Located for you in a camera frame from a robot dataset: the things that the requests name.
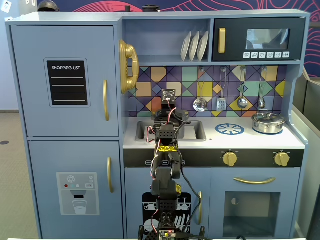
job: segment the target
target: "toy kitchen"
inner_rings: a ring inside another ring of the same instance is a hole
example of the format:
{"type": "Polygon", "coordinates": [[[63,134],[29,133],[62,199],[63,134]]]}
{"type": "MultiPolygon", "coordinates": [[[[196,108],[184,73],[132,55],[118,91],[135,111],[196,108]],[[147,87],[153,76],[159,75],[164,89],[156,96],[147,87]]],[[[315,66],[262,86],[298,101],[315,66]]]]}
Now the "toy kitchen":
{"type": "Polygon", "coordinates": [[[291,110],[309,19],[279,9],[6,22],[39,237],[136,239],[140,225],[157,227],[154,126],[166,112],[159,126],[173,127],[168,148],[188,178],[175,179],[178,229],[293,238],[308,141],[291,110]]]}

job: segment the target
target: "silver pot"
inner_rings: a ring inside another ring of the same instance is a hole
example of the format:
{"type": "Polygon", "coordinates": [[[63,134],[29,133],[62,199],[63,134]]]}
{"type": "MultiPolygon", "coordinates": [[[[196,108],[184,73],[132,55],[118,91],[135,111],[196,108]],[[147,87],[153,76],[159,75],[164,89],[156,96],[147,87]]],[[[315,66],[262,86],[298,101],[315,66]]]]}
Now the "silver pot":
{"type": "Polygon", "coordinates": [[[274,113],[256,113],[252,117],[253,130],[262,134],[278,134],[282,131],[286,119],[274,113]]]}

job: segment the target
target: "pot lid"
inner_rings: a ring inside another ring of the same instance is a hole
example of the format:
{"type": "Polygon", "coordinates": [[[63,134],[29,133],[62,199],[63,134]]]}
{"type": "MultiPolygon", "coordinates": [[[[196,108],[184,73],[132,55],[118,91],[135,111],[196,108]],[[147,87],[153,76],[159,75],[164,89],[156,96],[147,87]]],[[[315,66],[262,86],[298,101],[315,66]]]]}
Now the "pot lid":
{"type": "Polygon", "coordinates": [[[284,124],[286,122],[283,116],[274,113],[256,113],[252,116],[252,120],[266,125],[272,124],[284,124]]]}

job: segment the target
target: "ice dispenser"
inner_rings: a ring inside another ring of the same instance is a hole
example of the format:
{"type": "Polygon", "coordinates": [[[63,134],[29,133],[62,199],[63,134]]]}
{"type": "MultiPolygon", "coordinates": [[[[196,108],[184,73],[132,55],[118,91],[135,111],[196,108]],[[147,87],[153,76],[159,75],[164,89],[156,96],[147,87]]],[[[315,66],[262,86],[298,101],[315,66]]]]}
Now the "ice dispenser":
{"type": "Polygon", "coordinates": [[[61,215],[100,215],[95,172],[57,172],[61,215]]]}

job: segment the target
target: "microwave window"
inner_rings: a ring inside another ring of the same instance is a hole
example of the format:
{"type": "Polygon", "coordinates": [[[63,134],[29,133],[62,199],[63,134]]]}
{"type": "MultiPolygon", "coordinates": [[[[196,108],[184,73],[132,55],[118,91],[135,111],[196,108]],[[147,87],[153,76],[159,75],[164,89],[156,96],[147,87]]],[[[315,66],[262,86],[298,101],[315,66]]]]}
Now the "microwave window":
{"type": "Polygon", "coordinates": [[[289,29],[248,29],[245,49],[288,49],[289,29]]]}

